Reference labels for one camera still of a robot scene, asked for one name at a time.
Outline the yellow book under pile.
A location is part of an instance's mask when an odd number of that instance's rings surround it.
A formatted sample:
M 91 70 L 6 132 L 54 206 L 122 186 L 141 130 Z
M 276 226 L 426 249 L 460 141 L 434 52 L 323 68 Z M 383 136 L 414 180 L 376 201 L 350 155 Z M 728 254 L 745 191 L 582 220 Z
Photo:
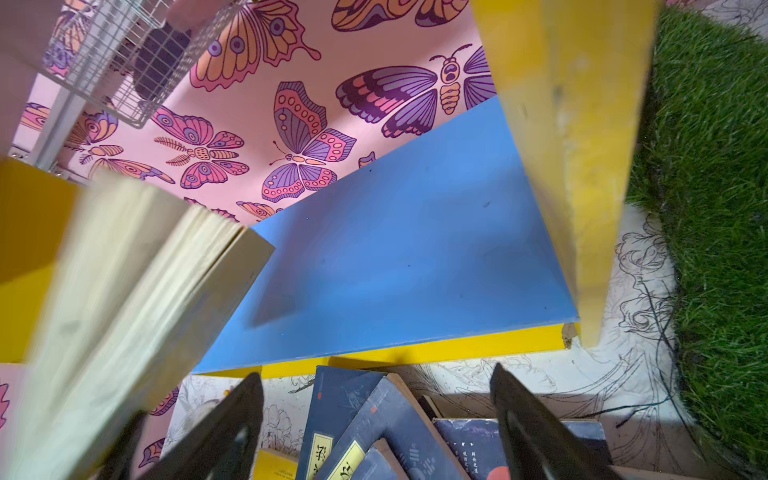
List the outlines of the yellow book under pile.
M 273 449 L 261 449 L 256 455 L 252 480 L 294 480 L 298 462 L 282 452 Z

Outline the navy book yellow label middle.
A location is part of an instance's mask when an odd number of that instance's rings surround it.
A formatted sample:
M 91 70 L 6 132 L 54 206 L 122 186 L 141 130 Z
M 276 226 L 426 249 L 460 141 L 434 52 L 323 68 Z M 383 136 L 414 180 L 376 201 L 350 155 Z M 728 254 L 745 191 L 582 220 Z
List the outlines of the navy book yellow label middle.
M 395 373 L 384 376 L 361 406 L 316 479 L 350 479 L 368 450 L 384 439 L 410 479 L 467 479 L 469 475 Z

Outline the yellow cartoon boy book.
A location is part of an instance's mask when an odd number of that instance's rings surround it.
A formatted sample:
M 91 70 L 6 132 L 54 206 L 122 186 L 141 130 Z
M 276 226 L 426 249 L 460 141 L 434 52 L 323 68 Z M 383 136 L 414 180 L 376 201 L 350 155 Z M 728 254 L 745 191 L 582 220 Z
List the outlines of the yellow cartoon boy book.
M 6 479 L 86 479 L 196 367 L 273 254 L 108 169 L 77 201 L 26 362 Z

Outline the purple object in basket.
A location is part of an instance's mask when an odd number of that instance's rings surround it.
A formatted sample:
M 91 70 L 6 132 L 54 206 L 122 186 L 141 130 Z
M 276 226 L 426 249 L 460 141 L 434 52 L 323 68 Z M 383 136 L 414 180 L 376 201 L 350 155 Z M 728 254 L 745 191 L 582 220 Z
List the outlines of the purple object in basket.
M 191 30 L 176 30 L 168 22 L 148 33 L 133 69 L 133 88 L 142 100 L 154 101 L 160 96 L 191 43 L 191 36 Z

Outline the yellow pink blue bookshelf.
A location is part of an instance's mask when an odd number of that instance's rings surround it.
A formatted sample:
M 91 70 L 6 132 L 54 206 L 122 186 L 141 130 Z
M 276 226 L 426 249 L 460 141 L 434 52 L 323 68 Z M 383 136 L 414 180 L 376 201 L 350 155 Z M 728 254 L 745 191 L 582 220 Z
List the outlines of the yellow pink blue bookshelf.
M 90 107 L 60 164 L 134 167 L 276 245 L 203 372 L 583 311 L 566 187 L 618 210 L 656 1 L 246 1 L 166 99 Z

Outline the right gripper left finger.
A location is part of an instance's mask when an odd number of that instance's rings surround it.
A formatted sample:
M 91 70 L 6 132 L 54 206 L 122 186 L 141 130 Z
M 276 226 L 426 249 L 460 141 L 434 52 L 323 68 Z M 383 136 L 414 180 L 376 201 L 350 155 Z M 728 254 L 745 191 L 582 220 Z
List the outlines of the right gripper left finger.
M 145 479 L 247 479 L 259 443 L 264 390 L 251 373 L 143 475 Z

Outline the green artificial grass mat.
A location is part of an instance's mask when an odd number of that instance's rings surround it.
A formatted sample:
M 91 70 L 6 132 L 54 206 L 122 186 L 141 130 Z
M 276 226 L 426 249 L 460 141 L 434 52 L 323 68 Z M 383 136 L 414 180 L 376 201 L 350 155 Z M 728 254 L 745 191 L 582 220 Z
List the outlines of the green artificial grass mat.
M 767 43 L 667 7 L 628 197 L 676 273 L 683 399 L 707 442 L 767 472 Z

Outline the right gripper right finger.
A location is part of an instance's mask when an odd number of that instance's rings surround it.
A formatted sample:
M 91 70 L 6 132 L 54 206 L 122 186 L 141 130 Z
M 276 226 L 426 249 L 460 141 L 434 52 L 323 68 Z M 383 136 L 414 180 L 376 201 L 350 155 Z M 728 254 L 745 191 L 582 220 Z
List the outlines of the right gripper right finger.
M 501 364 L 490 397 L 512 479 L 621 479 Z

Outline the dark old man cover book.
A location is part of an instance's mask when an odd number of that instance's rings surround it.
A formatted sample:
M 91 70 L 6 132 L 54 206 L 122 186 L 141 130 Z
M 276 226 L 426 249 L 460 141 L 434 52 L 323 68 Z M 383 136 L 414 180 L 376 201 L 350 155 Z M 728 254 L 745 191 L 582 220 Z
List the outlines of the dark old man cover book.
M 428 395 L 420 396 L 418 403 L 471 479 L 510 478 L 495 418 L 445 417 Z M 605 431 L 598 421 L 568 419 L 563 425 L 592 453 L 605 463 L 613 464 Z

